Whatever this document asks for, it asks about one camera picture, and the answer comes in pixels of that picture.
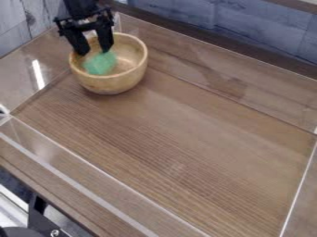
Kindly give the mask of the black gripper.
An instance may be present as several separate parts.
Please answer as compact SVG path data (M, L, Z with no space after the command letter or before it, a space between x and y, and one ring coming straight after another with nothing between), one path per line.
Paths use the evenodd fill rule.
M80 21L85 21L97 16L104 16L109 26L113 26L111 7L108 5L101 6L99 0L60 0L58 12L53 18L53 22L58 27L58 33L64 33L75 52L81 56L91 51L88 41L80 31L65 30L65 24L68 22L79 23ZM113 45L112 30L109 26L100 26L95 30L104 53L108 52Z

